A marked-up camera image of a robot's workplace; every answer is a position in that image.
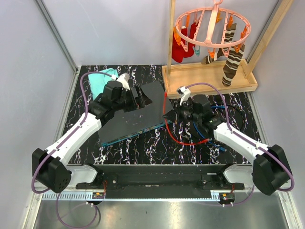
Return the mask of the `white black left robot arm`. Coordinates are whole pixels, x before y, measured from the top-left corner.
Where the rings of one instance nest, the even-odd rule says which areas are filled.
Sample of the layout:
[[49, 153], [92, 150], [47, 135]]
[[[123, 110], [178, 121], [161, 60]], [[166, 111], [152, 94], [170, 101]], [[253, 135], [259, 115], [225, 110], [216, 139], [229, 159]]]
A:
[[32, 153], [32, 191], [40, 193], [35, 188], [35, 181], [54, 193], [61, 193], [68, 185], [80, 183], [87, 183], [93, 189], [99, 188], [103, 177], [98, 174], [96, 167], [69, 167], [68, 163], [77, 149], [111, 120], [115, 112], [135, 111], [152, 103], [139, 85], [135, 90], [136, 95], [125, 83], [109, 81], [103, 92], [90, 103], [80, 120], [64, 136], [45, 150], [37, 148]]

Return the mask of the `dark grey network switch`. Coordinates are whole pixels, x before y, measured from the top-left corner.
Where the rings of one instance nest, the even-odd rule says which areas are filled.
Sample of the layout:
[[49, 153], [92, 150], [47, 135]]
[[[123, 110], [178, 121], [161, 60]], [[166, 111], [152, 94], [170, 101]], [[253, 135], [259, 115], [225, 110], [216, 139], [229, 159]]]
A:
[[141, 88], [152, 103], [127, 113], [117, 111], [114, 118], [98, 131], [101, 146], [109, 146], [165, 125], [163, 114], [173, 107], [169, 99], [164, 99], [160, 81], [144, 84]]

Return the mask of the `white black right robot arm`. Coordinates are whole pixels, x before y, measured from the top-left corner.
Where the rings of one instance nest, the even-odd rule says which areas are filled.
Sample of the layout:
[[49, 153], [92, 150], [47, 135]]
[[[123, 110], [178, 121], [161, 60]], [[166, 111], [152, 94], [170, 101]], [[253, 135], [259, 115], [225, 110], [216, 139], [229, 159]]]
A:
[[192, 123], [202, 137], [201, 143], [215, 140], [225, 144], [250, 163], [248, 166], [223, 166], [217, 172], [218, 187], [227, 189], [235, 183], [248, 184], [268, 196], [294, 188], [295, 181], [284, 150], [279, 145], [260, 143], [231, 126], [227, 119], [213, 113], [204, 95], [175, 102], [171, 110], [163, 111], [163, 117], [176, 124]]

